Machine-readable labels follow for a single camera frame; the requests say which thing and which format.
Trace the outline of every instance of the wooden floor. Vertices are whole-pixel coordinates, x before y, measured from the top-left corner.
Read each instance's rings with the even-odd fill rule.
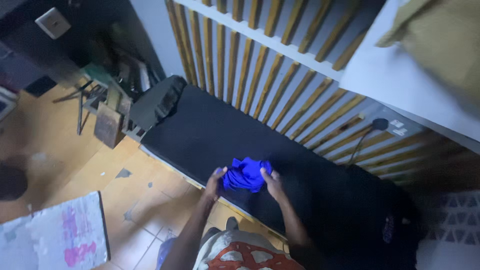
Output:
[[[161,243],[180,233],[202,191],[128,137],[113,150],[103,145],[93,136],[94,115],[78,136],[76,101],[51,103],[70,92],[59,86],[40,98],[22,92],[18,107],[0,123],[0,160],[25,168],[29,184],[20,199],[0,202],[0,223],[100,190],[112,260],[99,269],[154,269]],[[122,169],[132,174],[116,178]],[[230,216],[241,230],[283,248],[267,228],[221,203],[205,231],[225,229]]]

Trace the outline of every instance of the pink paint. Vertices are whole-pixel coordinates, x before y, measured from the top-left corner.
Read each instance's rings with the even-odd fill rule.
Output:
[[[62,213],[62,218],[63,218],[63,228],[68,232],[64,232],[64,237],[65,240],[68,239],[68,236],[70,235],[70,238],[75,238],[77,237],[77,222],[75,220],[75,213],[73,211],[73,208],[68,207],[67,211],[64,211]]]
[[[74,267],[77,263],[85,260],[85,255],[91,252],[94,254],[96,251],[96,244],[92,242],[90,246],[87,244],[81,244],[80,247],[66,248],[63,253],[65,255],[65,262],[68,267]]]

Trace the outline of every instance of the foot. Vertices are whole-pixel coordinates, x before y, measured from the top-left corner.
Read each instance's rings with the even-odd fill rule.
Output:
[[[238,230],[239,229],[239,223],[235,217],[229,217],[227,219],[227,224],[225,225],[225,230]]]

